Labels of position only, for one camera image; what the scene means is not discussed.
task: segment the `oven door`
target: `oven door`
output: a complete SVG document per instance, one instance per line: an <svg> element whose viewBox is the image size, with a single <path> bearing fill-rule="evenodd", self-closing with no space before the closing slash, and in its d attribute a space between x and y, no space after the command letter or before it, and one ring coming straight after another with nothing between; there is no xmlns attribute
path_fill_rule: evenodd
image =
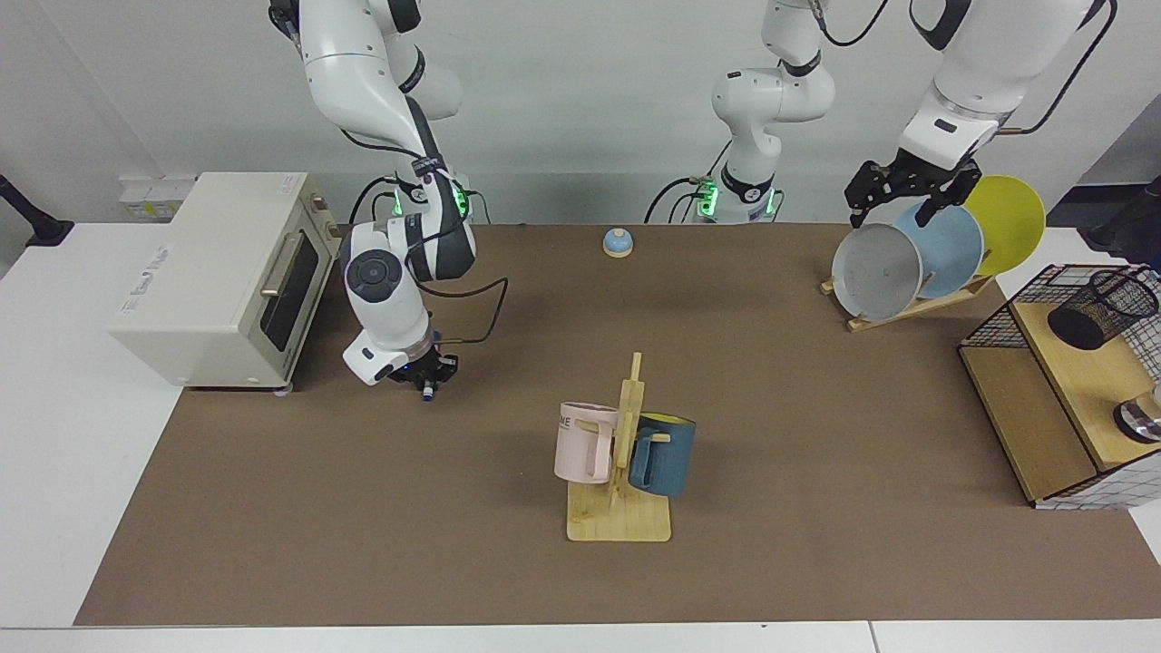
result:
<svg viewBox="0 0 1161 653"><path fill-rule="evenodd" d="M283 381L289 381L298 360L333 263L326 237L300 207L259 289L258 316L250 335Z"/></svg>

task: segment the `dark blue mug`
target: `dark blue mug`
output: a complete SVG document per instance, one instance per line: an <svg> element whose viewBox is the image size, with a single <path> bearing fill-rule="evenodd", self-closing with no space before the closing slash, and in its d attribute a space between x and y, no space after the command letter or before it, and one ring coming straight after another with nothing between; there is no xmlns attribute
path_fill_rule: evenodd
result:
<svg viewBox="0 0 1161 653"><path fill-rule="evenodd" d="M697 424L661 412L642 412L629 467L629 485L661 496L680 496L693 457Z"/></svg>

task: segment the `plate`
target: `plate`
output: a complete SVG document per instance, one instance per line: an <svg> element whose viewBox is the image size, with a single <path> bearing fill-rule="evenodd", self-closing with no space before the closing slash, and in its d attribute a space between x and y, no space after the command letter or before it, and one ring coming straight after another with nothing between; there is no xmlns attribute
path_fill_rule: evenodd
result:
<svg viewBox="0 0 1161 653"><path fill-rule="evenodd" d="M886 322L911 306L923 261L907 234L890 224L864 224L843 238L831 265L835 297L846 313Z"/></svg>
<svg viewBox="0 0 1161 653"><path fill-rule="evenodd" d="M1036 189L1015 177L988 175L964 202L983 230L987 260L980 274L1002 274L1027 260L1040 246L1047 227L1044 202Z"/></svg>
<svg viewBox="0 0 1161 653"><path fill-rule="evenodd" d="M947 207L926 227L915 216L922 204L903 211L895 228L910 236L923 259L923 275L935 274L920 290L920 299L937 300L959 290L975 277L983 260L983 231L964 207Z"/></svg>

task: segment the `brown table mat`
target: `brown table mat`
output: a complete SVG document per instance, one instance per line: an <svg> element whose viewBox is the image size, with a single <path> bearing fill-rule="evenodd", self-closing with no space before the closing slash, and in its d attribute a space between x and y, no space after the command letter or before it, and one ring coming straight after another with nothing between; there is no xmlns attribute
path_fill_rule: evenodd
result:
<svg viewBox="0 0 1161 653"><path fill-rule="evenodd" d="M817 292L842 227L478 229L499 326L424 404L368 388L332 275L286 399L187 392L78 625L539 624L1161 617L1125 512L1022 498L956 344L997 289L851 335ZM476 336L493 297L433 300ZM673 540L570 544L557 404L698 422Z"/></svg>

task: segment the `oven handle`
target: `oven handle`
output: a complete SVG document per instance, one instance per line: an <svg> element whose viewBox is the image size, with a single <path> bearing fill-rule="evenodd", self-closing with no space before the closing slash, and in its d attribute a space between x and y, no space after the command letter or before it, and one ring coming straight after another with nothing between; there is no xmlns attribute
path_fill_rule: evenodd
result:
<svg viewBox="0 0 1161 653"><path fill-rule="evenodd" d="M302 231L287 234L286 238L283 238L279 258L274 260L274 267L271 268L269 277L262 284L261 295L264 297L282 296L282 292L287 287L287 281L290 280L290 271L294 268L294 261L297 260L298 252L302 251L305 239L307 236Z"/></svg>

